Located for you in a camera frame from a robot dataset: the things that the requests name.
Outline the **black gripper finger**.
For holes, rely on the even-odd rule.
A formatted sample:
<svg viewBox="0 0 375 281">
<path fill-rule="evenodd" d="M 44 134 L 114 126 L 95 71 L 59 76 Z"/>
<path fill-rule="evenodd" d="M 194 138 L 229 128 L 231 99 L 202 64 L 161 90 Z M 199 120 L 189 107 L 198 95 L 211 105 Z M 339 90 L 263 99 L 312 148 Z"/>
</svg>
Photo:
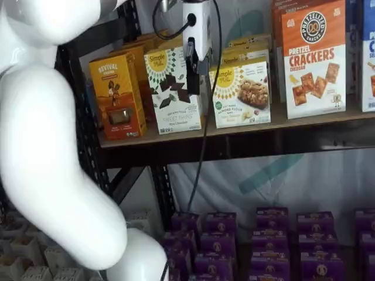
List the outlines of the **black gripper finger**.
<svg viewBox="0 0 375 281">
<path fill-rule="evenodd" d="M 188 94 L 200 94 L 199 57 L 195 49 L 195 39 L 188 38 L 186 46 L 186 81 Z"/>
<path fill-rule="evenodd" d="M 209 73 L 211 60 L 212 60 L 212 53 L 208 52 L 203 60 L 198 61 L 198 73 L 199 74 Z"/>
</svg>

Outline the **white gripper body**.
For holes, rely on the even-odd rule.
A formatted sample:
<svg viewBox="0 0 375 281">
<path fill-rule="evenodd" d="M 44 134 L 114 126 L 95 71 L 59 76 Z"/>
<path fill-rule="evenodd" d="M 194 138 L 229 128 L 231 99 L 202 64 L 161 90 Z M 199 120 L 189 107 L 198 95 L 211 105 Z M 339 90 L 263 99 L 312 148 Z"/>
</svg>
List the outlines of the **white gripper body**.
<svg viewBox="0 0 375 281">
<path fill-rule="evenodd" d="M 198 61 L 203 61 L 212 48 L 210 1 L 183 1 L 183 51 L 188 55 L 189 39 L 194 43 Z"/>
</svg>

